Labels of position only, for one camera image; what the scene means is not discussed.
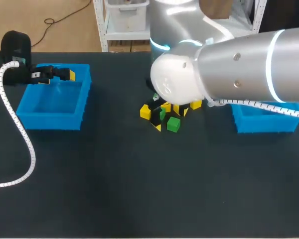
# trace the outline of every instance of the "black cable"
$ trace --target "black cable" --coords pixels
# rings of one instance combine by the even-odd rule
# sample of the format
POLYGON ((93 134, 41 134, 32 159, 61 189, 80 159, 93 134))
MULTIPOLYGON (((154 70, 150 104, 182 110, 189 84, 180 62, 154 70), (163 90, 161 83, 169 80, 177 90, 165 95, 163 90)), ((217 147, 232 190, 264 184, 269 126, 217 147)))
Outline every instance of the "black cable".
POLYGON ((60 21, 63 21, 64 19, 66 19, 66 18, 68 18, 68 17, 70 17, 70 16, 76 14, 77 12, 79 12, 79 11, 81 11, 81 10, 87 8, 87 7, 91 4, 91 2, 92 2, 92 0, 90 0, 89 3, 88 3, 86 6, 84 6, 84 7, 80 8, 80 9, 74 11, 73 13, 71 13, 71 14, 65 16, 64 18, 62 18, 62 19, 60 19, 60 20, 58 20, 58 21, 55 21, 53 18, 47 18, 47 19, 45 19, 45 20, 44 20, 44 23, 47 24, 47 25, 49 25, 49 26, 48 26, 48 27, 46 28, 46 30, 44 31, 44 34, 43 34, 43 36, 41 37, 41 39, 40 39, 36 44, 32 45, 31 47, 36 46, 37 44, 39 44, 39 43, 44 39, 44 37, 45 37, 45 35, 46 35, 48 29, 49 29, 52 25, 54 25, 54 24, 56 24, 56 23, 58 23, 58 22, 60 22, 60 21))

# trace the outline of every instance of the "white shelf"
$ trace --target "white shelf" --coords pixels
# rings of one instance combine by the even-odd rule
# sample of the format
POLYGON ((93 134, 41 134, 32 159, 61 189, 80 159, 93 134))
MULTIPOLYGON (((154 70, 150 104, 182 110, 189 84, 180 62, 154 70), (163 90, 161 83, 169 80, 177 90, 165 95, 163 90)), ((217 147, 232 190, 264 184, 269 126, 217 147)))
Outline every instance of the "white shelf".
POLYGON ((105 39, 107 40, 148 40, 150 38, 150 23, 148 17, 145 31, 116 32, 109 13, 106 14, 104 26, 106 29, 105 39))

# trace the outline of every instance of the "cardboard box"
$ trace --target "cardboard box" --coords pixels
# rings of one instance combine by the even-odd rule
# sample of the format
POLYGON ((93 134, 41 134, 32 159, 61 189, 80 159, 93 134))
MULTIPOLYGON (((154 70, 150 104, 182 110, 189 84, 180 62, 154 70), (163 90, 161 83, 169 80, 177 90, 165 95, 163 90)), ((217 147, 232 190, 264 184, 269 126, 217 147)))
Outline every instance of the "cardboard box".
POLYGON ((131 52, 131 40, 109 41, 109 52, 131 52))
POLYGON ((150 51, 150 41, 149 40, 133 40, 132 41, 132 52, 139 51, 150 51))
POLYGON ((210 19, 227 19, 234 0, 199 0, 200 9, 210 19))

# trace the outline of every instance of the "white storage box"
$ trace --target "white storage box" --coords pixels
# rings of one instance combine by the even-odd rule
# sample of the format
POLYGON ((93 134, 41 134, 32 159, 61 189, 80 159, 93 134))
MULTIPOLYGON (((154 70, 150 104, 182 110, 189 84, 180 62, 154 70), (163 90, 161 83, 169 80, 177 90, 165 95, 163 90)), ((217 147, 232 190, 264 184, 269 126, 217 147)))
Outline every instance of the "white storage box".
POLYGON ((117 32, 144 31, 150 0, 105 0, 117 32))

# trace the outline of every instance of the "pile of blocks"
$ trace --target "pile of blocks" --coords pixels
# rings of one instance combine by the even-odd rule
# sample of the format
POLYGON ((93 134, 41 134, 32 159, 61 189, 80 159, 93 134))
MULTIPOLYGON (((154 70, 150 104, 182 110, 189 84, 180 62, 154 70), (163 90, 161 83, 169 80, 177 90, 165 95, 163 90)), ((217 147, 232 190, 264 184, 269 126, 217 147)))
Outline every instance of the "pile of blocks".
MULTIPOLYGON (((156 101, 159 103, 159 96, 154 94, 152 101, 156 101)), ((196 110, 202 106, 202 101, 195 101, 187 105, 173 105, 173 111, 180 117, 186 116, 189 107, 193 110, 196 110)), ((148 104, 144 104, 140 110, 140 116, 144 119, 147 119, 151 122, 151 124, 159 131, 161 131, 161 124, 164 120, 166 113, 171 112, 172 104, 171 103, 163 103, 157 108, 150 110, 148 104)), ((178 132, 180 128, 180 119, 175 117, 170 117, 167 121, 167 130, 172 132, 178 132)))

